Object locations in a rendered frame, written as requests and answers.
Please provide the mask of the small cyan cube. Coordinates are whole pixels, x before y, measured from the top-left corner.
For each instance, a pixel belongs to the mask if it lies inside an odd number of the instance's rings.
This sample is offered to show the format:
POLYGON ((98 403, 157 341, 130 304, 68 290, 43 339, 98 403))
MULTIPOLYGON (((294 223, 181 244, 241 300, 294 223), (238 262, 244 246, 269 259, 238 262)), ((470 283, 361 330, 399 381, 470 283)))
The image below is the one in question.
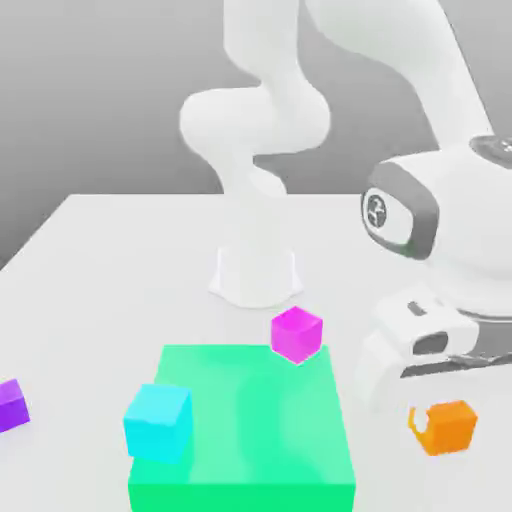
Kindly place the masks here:
POLYGON ((123 418, 128 454, 177 464, 192 435, 192 392, 167 384, 142 384, 123 418))

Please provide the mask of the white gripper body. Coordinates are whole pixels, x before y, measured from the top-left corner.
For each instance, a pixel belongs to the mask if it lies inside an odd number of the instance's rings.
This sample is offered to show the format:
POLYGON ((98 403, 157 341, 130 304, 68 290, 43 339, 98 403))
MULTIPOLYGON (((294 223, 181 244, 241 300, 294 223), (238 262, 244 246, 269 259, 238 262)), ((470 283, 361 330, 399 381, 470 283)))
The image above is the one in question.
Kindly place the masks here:
POLYGON ((465 354, 406 356, 380 330, 362 343, 354 391, 372 412, 391 412, 489 393, 512 383, 512 326, 483 326, 465 354))

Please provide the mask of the small magenta cube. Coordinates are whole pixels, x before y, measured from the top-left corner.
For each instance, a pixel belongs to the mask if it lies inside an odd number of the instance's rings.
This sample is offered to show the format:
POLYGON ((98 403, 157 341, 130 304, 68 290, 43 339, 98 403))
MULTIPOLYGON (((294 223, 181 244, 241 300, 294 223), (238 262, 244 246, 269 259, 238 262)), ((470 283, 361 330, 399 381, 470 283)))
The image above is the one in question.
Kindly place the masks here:
POLYGON ((322 346, 323 319, 294 306, 271 321, 271 349, 299 365, 322 346))

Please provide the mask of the small purple cube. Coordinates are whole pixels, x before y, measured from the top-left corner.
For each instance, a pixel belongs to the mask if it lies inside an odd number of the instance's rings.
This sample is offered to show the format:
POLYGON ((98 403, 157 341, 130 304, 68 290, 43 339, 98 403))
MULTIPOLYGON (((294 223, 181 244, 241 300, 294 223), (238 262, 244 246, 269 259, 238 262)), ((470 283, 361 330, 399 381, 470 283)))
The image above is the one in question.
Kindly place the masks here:
POLYGON ((0 433, 29 421, 29 411, 18 380, 0 383, 0 433))

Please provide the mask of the small orange cube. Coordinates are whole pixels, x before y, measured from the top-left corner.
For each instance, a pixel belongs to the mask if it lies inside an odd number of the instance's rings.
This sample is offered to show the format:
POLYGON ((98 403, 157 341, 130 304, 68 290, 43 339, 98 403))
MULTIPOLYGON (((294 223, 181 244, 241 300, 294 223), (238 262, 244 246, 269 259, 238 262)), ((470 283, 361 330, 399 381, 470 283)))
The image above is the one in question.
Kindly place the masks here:
POLYGON ((429 456, 456 453, 470 446, 478 416, 467 402, 458 400, 432 405, 426 411, 423 431, 416 426, 416 410, 416 407, 409 409, 407 424, 429 456))

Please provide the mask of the large green box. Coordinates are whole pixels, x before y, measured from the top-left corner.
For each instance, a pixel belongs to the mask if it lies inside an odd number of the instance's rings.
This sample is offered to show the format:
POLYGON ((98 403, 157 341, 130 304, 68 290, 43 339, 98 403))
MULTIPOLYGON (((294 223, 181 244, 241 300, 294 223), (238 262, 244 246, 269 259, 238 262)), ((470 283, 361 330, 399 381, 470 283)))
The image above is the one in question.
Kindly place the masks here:
POLYGON ((167 345, 154 378, 191 392, 175 465, 133 461, 131 512, 352 512, 356 478, 330 353, 299 365, 266 345, 167 345))

